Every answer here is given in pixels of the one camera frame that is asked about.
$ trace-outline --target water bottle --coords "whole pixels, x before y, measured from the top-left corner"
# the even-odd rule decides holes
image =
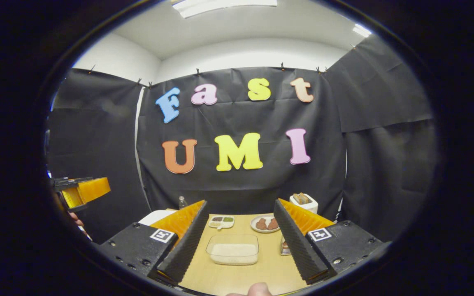
[[[181,208],[185,208],[185,207],[187,207],[187,206],[188,206],[188,203],[186,203],[186,200],[184,200],[184,197],[181,195],[181,196],[179,197],[179,210],[180,210]]]

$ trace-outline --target white wall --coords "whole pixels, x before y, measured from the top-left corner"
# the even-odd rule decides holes
[[[167,58],[153,83],[218,69],[269,66],[315,70],[330,67],[347,51],[295,39],[243,39],[211,44]]]
[[[147,85],[148,81],[155,81],[160,59],[140,45],[110,33],[83,54],[73,68],[91,69],[94,65],[93,71],[132,81],[141,78],[141,83]]]

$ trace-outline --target table surface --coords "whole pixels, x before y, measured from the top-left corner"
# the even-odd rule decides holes
[[[254,283],[265,282],[273,295],[305,288],[292,255],[281,256],[281,231],[261,234],[250,227],[259,214],[233,215],[233,227],[218,231],[206,223],[191,264],[180,286],[206,294],[225,296],[229,293],[246,294]],[[249,266],[215,264],[206,253],[207,244],[217,234],[253,234],[259,243],[258,262]]]

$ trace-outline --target fluorescent light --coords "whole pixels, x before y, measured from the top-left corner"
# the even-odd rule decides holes
[[[245,5],[277,6],[277,0],[184,0],[173,4],[173,8],[186,19],[215,9]]]
[[[354,28],[352,30],[354,32],[357,32],[358,34],[360,34],[361,36],[363,36],[365,38],[369,37],[369,35],[372,34],[372,32],[370,32],[370,30],[365,29],[360,24],[355,24]]]

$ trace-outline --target black curtain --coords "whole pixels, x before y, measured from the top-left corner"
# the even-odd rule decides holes
[[[300,101],[290,82],[309,82],[310,103]],[[271,96],[265,101],[248,98],[248,81],[265,78]],[[213,84],[218,101],[192,104],[196,86]],[[164,123],[156,100],[179,88],[179,115]],[[305,129],[309,163],[293,165],[290,129]],[[263,167],[216,170],[219,160],[216,136],[229,135],[239,145],[246,133],[259,133],[258,150]],[[137,151],[151,208],[176,208],[184,195],[189,203],[208,200],[212,212],[252,214],[273,211],[274,200],[304,192],[319,203],[318,213],[333,219],[345,178],[345,146],[340,118],[323,74],[303,69],[252,67],[224,69],[171,79],[146,89],[139,116]],[[196,139],[195,166],[189,173],[166,169],[162,143],[177,141],[177,163],[185,161],[182,141]]]
[[[344,218],[393,240],[424,203],[438,161],[427,95],[374,35],[331,66],[326,78],[346,138]]]
[[[102,243],[150,210],[137,173],[134,126],[141,86],[72,69],[49,115],[48,169],[54,178],[107,177],[111,192],[77,212]]]

